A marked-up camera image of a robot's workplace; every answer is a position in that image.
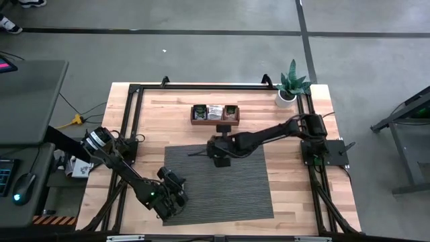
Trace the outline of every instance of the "desk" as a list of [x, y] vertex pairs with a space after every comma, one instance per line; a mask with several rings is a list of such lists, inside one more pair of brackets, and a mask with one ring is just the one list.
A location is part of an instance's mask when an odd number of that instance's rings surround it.
[[66, 75], [65, 60], [14, 62], [0, 74], [0, 145], [37, 145], [46, 134]]
[[[122, 123], [129, 83], [113, 83], [102, 126], [119, 130]], [[312, 98], [317, 113], [333, 111], [327, 85], [312, 85]], [[276, 91], [246, 90], [145, 90], [138, 134], [146, 137], [139, 145], [135, 170], [144, 177], [157, 178], [164, 164], [166, 146], [206, 144], [216, 133], [215, 126], [192, 126], [190, 107], [194, 104], [233, 104], [241, 109], [241, 122], [232, 132], [255, 132], [285, 122], [298, 113], [297, 106], [279, 109], [275, 105]], [[339, 137], [334, 116], [327, 116], [327, 138]], [[275, 218], [244, 220], [200, 225], [163, 227], [156, 213], [148, 211], [129, 188], [124, 207], [121, 233], [142, 234], [223, 234], [223, 235], [316, 235], [309, 174], [302, 164], [298, 138], [285, 138], [264, 145], [267, 173]], [[352, 227], [360, 230], [349, 179], [338, 167], [327, 167], [333, 202]], [[83, 228], [96, 215], [108, 194], [111, 171], [98, 167], [90, 173], [87, 189], [78, 217], [77, 229]], [[322, 206], [326, 227], [327, 210]], [[113, 224], [115, 216], [111, 215]]]
[[[32, 219], [35, 213], [38, 210], [43, 210], [43, 206], [39, 206], [39, 200], [41, 200], [41, 197], [44, 195], [43, 190], [46, 185], [46, 178], [48, 176], [49, 167], [52, 161], [52, 155], [54, 154], [54, 148], [55, 146], [50, 143], [45, 143], [40, 146], [40, 153], [32, 171], [34, 174], [36, 174], [36, 181], [34, 182], [32, 198], [27, 204], [23, 206], [16, 206], [12, 202], [13, 186], [22, 174], [28, 173], [30, 171], [30, 167], [32, 166], [33, 161], [36, 158], [38, 148], [28, 147], [22, 149], [21, 151], [11, 153], [10, 155], [2, 156], [2, 158], [19, 159], [20, 162], [18, 169], [13, 177], [12, 185], [9, 189], [9, 192], [7, 193], [7, 197], [0, 198], [0, 228], [26, 227], [32, 223]], [[1, 148], [0, 154], [14, 151], [16, 149], [17, 148], [15, 147], [8, 149]]]

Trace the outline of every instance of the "potted plant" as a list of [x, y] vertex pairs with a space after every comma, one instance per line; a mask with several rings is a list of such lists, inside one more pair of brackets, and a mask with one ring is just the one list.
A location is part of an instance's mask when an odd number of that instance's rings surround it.
[[275, 99], [275, 103], [280, 108], [290, 107], [300, 94], [310, 95], [309, 81], [304, 81], [306, 76], [297, 78], [296, 76], [296, 61], [293, 60], [290, 64], [290, 70], [286, 76], [281, 73], [281, 84], [276, 85], [279, 90]]

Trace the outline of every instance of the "computer mouse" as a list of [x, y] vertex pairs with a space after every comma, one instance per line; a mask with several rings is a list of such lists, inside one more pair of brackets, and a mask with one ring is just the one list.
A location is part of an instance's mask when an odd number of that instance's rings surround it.
[[27, 173], [21, 175], [15, 182], [12, 193], [12, 201], [17, 206], [22, 206], [30, 201], [33, 193], [36, 175]]

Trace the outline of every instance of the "person's shoe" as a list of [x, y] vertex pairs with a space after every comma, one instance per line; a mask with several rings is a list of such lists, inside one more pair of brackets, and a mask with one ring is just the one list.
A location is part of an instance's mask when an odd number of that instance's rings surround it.
[[11, 34], [19, 34], [22, 32], [22, 28], [12, 23], [12, 21], [8, 20], [7, 17], [3, 17], [3, 19], [0, 20], [0, 26]]
[[43, 7], [46, 5], [46, 0], [19, 0], [19, 4], [23, 8]]

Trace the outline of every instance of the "metal stand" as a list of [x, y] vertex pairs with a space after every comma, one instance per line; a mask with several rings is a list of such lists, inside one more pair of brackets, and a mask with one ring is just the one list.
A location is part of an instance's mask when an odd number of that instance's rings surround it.
[[394, 195], [430, 190], [430, 183], [425, 181], [419, 167], [419, 161], [410, 156], [410, 154], [413, 153], [412, 149], [416, 149], [416, 147], [408, 146], [406, 140], [400, 138], [398, 127], [398, 125], [404, 123], [418, 126], [430, 123], [430, 119], [428, 118], [413, 118], [420, 110], [430, 107], [430, 86], [418, 92], [402, 104], [404, 107], [401, 110], [389, 115], [389, 117], [381, 120], [375, 126], [370, 127], [375, 133], [379, 133], [383, 128], [390, 128], [398, 154], [400, 155], [408, 176], [410, 185], [393, 189], [392, 193]]

